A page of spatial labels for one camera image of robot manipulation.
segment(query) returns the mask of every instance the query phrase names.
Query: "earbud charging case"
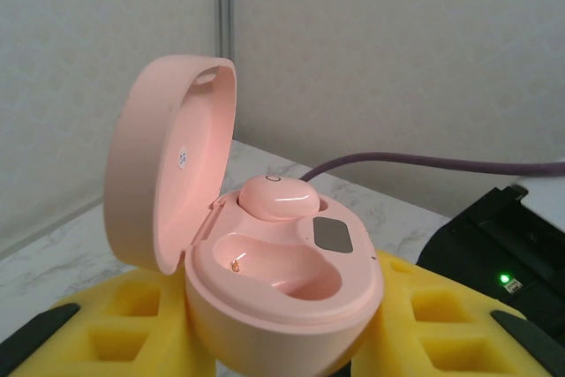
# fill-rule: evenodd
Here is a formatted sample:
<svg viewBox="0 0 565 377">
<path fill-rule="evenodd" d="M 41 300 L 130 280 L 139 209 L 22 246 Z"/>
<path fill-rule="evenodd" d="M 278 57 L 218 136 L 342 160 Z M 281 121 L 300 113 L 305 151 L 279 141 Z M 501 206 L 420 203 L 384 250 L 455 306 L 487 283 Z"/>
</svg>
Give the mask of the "earbud charging case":
<svg viewBox="0 0 565 377">
<path fill-rule="evenodd" d="M 110 246 L 126 263 L 185 272 L 191 324 L 230 368 L 328 375 L 380 304 L 379 263 L 363 223 L 330 198 L 287 222 L 248 215 L 237 192 L 218 198 L 235 109 L 227 59 L 162 57 L 140 74 L 106 169 Z"/>
</svg>

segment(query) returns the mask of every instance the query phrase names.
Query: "white wall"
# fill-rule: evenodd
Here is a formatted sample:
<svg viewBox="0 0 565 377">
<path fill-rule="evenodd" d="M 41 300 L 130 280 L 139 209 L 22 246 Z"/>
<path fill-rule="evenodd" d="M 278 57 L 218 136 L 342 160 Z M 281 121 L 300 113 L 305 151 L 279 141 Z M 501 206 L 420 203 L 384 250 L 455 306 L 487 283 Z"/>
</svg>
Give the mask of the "white wall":
<svg viewBox="0 0 565 377">
<path fill-rule="evenodd" d="M 236 0 L 236 136 L 309 165 L 365 150 L 565 153 L 565 0 Z M 336 174 L 453 215 L 509 179 Z"/>
<path fill-rule="evenodd" d="M 152 59 L 214 54 L 214 0 L 0 0 L 0 251 L 102 195 Z"/>
</svg>

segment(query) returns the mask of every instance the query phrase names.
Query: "white sticker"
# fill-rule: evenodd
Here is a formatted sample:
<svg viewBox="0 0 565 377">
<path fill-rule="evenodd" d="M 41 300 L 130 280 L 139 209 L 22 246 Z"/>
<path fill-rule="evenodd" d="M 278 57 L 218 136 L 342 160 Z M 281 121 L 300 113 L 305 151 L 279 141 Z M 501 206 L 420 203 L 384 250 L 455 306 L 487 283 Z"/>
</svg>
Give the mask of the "white sticker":
<svg viewBox="0 0 565 377">
<path fill-rule="evenodd" d="M 186 146 L 182 146 L 180 148 L 180 152 L 178 153 L 178 168 L 184 170 L 186 166 Z"/>
</svg>

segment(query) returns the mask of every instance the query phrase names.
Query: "pink earbud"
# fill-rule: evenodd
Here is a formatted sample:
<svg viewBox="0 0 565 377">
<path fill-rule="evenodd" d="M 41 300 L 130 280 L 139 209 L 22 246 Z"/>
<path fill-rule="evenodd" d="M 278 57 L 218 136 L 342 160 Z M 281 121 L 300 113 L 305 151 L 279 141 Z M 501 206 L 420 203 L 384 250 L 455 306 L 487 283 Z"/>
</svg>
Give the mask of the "pink earbud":
<svg viewBox="0 0 565 377">
<path fill-rule="evenodd" d="M 320 197 L 306 181 L 289 177 L 258 176 L 244 184 L 238 203 L 262 221 L 288 221 L 320 211 Z"/>
</svg>

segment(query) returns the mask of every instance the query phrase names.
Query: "cable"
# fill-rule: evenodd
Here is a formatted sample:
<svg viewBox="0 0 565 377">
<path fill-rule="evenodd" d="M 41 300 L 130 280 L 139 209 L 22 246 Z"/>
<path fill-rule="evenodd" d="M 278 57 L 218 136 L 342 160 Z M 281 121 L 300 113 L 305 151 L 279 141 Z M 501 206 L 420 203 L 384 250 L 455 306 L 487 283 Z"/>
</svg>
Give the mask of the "cable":
<svg viewBox="0 0 565 377">
<path fill-rule="evenodd" d="M 335 158 L 324 162 L 314 169 L 306 172 L 300 179 L 310 181 L 319 174 L 334 168 L 354 162 L 396 162 L 408 163 L 423 167 L 441 168 L 443 170 L 477 172 L 482 174 L 495 174 L 499 176 L 521 177 L 558 177 L 565 176 L 565 162 L 540 162 L 540 163 L 500 163 L 465 161 L 462 159 L 436 158 L 432 156 L 396 154 L 392 152 L 364 152 Z"/>
</svg>

